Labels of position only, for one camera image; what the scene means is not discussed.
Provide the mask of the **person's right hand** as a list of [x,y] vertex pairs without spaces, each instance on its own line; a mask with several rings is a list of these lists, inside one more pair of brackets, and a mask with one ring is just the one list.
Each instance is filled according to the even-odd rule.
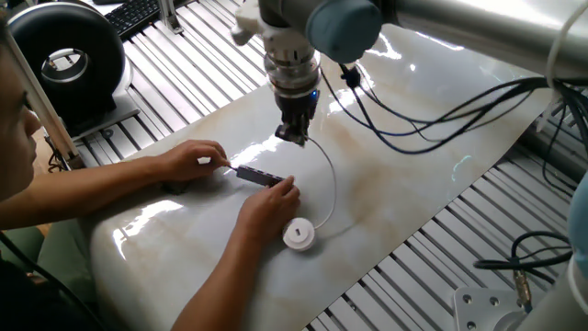
[[300,190],[294,177],[250,196],[239,211],[235,232],[247,242],[266,245],[281,234],[300,206]]

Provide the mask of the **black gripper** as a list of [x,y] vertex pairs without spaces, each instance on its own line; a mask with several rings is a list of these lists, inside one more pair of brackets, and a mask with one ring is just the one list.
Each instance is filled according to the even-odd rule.
[[275,95],[277,107],[281,111],[281,124],[277,126],[275,136],[285,142],[304,146],[307,142],[307,130],[318,106],[319,96],[319,90],[313,90],[302,97]]

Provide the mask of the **person's left hand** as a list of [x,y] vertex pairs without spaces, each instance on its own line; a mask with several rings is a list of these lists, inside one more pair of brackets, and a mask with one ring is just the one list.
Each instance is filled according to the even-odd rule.
[[188,140],[154,158],[155,174],[162,181],[188,181],[230,167],[221,145],[210,140]]

